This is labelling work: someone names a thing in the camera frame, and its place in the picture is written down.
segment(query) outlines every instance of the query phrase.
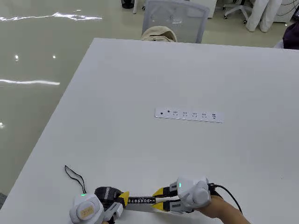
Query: floor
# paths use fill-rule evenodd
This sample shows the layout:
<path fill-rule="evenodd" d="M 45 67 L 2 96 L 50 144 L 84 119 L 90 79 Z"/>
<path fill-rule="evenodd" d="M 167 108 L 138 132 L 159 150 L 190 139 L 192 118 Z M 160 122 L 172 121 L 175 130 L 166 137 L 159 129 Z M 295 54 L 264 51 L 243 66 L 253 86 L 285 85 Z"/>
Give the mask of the floor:
<path fill-rule="evenodd" d="M 134 15 L 120 0 L 0 0 L 0 192 L 11 190 L 93 38 L 138 40 L 142 21 L 141 5 Z M 273 47 L 286 28 L 250 33 L 242 21 L 217 8 L 203 43 Z"/>

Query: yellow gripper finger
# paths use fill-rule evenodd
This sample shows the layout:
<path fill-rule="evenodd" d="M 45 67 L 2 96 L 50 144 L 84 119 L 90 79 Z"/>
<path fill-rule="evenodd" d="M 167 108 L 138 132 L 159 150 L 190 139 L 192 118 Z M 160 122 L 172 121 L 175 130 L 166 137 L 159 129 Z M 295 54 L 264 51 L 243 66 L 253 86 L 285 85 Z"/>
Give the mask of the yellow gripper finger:
<path fill-rule="evenodd" d="M 152 207 L 161 211 L 170 211 L 170 201 L 159 202 L 152 205 Z"/>

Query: human hand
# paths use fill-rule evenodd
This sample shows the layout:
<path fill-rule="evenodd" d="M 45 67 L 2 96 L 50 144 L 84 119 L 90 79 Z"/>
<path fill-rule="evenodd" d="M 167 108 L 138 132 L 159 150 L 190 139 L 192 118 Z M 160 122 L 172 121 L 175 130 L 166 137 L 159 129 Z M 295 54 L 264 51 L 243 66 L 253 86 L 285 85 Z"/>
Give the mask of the human hand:
<path fill-rule="evenodd" d="M 220 218 L 227 202 L 225 202 L 221 197 L 211 195 L 211 203 L 203 208 L 197 208 L 195 210 L 200 211 L 202 214 L 210 218 Z"/>

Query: measuring tape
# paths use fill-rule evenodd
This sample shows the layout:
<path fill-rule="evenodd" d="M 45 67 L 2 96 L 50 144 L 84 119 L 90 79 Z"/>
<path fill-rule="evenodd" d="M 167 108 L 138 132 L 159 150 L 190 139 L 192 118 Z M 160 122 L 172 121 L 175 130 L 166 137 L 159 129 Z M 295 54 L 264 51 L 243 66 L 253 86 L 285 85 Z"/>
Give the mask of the measuring tape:
<path fill-rule="evenodd" d="M 156 204 L 155 197 L 129 197 L 128 204 Z"/>

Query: electrical outlet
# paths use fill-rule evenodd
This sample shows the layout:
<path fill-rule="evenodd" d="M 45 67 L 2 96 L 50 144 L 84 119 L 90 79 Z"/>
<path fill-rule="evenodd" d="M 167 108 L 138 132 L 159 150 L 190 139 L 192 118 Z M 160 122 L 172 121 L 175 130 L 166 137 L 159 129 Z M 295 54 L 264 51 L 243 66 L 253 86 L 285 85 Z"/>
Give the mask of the electrical outlet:
<path fill-rule="evenodd" d="M 178 108 L 156 108 L 155 117 L 223 123 L 223 115 L 221 113 L 189 111 Z"/>

